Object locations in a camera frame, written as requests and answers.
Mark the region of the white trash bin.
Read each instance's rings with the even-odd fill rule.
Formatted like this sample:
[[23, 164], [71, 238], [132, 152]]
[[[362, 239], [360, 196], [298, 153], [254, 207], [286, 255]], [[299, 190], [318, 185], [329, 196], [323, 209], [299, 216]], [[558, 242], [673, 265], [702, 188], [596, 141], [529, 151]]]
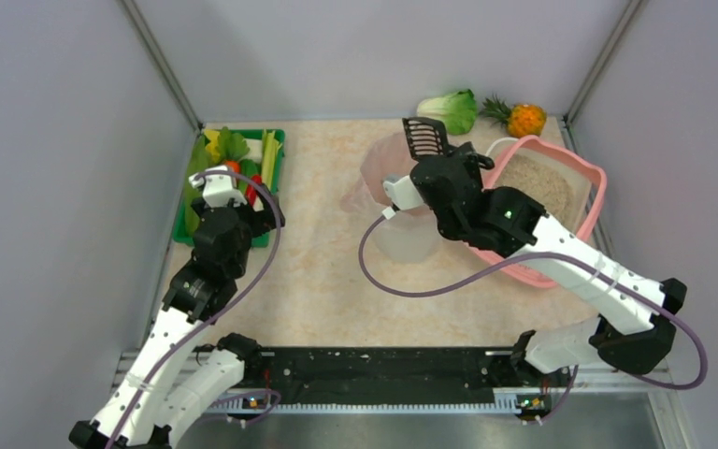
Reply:
[[436, 218], [430, 213], [400, 211], [384, 220], [370, 234], [370, 240], [389, 259], [405, 264], [421, 263], [441, 243]]

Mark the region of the black litter scoop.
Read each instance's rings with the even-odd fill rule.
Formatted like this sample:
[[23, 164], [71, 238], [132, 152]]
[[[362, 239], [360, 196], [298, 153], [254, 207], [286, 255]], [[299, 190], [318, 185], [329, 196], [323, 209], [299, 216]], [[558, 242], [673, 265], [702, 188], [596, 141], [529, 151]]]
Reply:
[[419, 163], [432, 156], [450, 156], [457, 148], [448, 140], [445, 123], [426, 117], [401, 120], [412, 160]]

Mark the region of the pink plastic bin liner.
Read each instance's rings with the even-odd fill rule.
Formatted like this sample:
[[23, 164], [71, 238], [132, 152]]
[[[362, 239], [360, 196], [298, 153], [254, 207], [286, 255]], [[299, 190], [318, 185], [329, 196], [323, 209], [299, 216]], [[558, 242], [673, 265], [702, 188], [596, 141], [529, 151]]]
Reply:
[[[415, 161], [410, 158], [409, 147], [402, 132], [376, 140], [361, 160], [350, 188], [340, 199], [340, 209], [351, 232], [359, 237], [391, 205], [383, 190], [383, 182], [390, 176], [403, 177], [410, 173]], [[405, 210], [382, 223], [372, 233], [424, 234], [436, 233], [436, 222], [426, 207]]]

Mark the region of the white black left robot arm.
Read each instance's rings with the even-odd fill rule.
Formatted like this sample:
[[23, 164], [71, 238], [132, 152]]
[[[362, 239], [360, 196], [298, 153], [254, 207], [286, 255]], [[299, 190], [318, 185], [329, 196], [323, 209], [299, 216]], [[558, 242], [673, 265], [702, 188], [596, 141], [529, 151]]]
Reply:
[[150, 335], [104, 407], [78, 421], [68, 439], [77, 448], [174, 448], [203, 412], [244, 377], [257, 343], [230, 336], [206, 365], [175, 381], [205, 331], [248, 292], [237, 280], [247, 270], [251, 241], [281, 229], [275, 196], [261, 210], [228, 202], [199, 204], [200, 225], [189, 260], [172, 277]]

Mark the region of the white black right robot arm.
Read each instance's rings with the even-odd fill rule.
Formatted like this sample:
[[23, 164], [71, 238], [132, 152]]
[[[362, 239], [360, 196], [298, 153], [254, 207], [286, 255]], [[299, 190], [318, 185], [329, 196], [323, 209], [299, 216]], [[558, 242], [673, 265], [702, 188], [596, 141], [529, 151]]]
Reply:
[[596, 310], [572, 326], [524, 337], [524, 361], [543, 373], [603, 361], [633, 375], [650, 373], [671, 351], [685, 285], [642, 278], [573, 235], [543, 205], [509, 186], [486, 188], [493, 161], [469, 144], [417, 155], [409, 175], [383, 189], [399, 210], [433, 211], [439, 234], [491, 251], [555, 281]]

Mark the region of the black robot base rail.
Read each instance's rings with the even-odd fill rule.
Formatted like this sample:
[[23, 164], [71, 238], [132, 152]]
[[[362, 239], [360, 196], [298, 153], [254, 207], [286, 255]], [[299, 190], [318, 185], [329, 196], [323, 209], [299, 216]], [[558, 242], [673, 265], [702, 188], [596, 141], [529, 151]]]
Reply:
[[542, 393], [570, 374], [543, 374], [504, 347], [266, 347], [238, 388], [270, 388], [284, 405], [492, 404], [505, 388]]

